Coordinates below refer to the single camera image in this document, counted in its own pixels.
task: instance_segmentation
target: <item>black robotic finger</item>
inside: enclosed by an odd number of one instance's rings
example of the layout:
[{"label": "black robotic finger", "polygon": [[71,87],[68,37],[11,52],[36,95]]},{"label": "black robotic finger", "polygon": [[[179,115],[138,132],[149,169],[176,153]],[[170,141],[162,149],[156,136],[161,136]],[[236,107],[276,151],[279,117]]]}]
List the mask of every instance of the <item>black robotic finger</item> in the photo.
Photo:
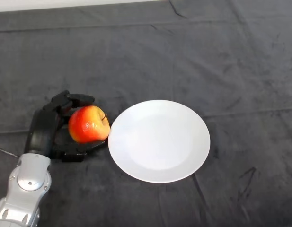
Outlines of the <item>black robotic finger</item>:
[{"label": "black robotic finger", "polygon": [[89,152],[105,143],[105,141],[94,141],[84,144],[69,143],[54,145],[52,149],[53,157],[51,158],[58,158],[63,162],[81,162]]}]

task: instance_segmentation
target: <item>white wall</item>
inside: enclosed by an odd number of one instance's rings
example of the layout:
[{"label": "white wall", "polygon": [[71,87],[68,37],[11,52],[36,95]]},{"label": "white wall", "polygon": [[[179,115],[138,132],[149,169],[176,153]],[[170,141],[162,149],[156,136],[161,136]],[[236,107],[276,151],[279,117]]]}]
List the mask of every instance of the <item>white wall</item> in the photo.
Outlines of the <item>white wall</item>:
[{"label": "white wall", "polygon": [[0,12],[156,0],[0,0]]}]

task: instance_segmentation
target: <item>dark gray tablecloth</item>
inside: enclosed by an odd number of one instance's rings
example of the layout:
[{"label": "dark gray tablecloth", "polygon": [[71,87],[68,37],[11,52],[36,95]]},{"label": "dark gray tablecloth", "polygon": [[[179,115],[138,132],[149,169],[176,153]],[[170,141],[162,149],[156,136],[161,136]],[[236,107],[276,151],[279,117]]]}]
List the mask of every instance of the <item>dark gray tablecloth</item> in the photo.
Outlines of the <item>dark gray tablecloth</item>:
[{"label": "dark gray tablecloth", "polygon": [[[34,110],[64,89],[110,122],[180,102],[212,139],[175,183],[128,176],[108,148],[54,162],[40,227],[292,227],[292,0],[172,2],[0,13],[0,147],[21,154]],[[0,198],[15,164],[0,153]]]}]

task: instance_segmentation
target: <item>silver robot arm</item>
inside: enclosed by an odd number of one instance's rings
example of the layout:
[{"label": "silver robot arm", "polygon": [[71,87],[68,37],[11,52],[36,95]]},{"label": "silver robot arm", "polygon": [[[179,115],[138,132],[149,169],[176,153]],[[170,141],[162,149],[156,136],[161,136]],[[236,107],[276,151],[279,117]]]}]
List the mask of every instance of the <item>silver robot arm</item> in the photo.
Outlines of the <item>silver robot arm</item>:
[{"label": "silver robot arm", "polygon": [[51,186],[48,157],[23,154],[8,181],[8,193],[0,200],[0,227],[37,227],[39,204]]},{"label": "silver robot arm", "polygon": [[66,90],[34,113],[24,154],[9,177],[7,196],[0,200],[0,227],[37,227],[39,204],[51,186],[50,159],[81,162],[89,151],[105,144],[104,141],[64,145],[54,142],[56,132],[69,121],[69,111],[93,102],[92,96],[70,94]]}]

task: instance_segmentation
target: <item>wire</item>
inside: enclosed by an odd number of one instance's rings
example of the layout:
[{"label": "wire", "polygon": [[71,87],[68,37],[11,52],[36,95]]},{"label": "wire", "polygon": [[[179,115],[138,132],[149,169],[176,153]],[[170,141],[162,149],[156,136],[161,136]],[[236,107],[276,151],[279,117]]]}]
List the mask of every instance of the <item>wire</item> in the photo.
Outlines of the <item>wire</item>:
[{"label": "wire", "polygon": [[19,156],[15,155],[15,154],[12,154],[12,153],[10,153],[10,152],[8,152],[8,151],[5,151],[5,150],[3,150],[3,149],[1,149],[1,148],[0,148],[0,152],[3,152],[3,153],[5,153],[5,154],[7,154],[7,155],[11,155],[11,156],[13,156],[13,157],[19,158]]}]

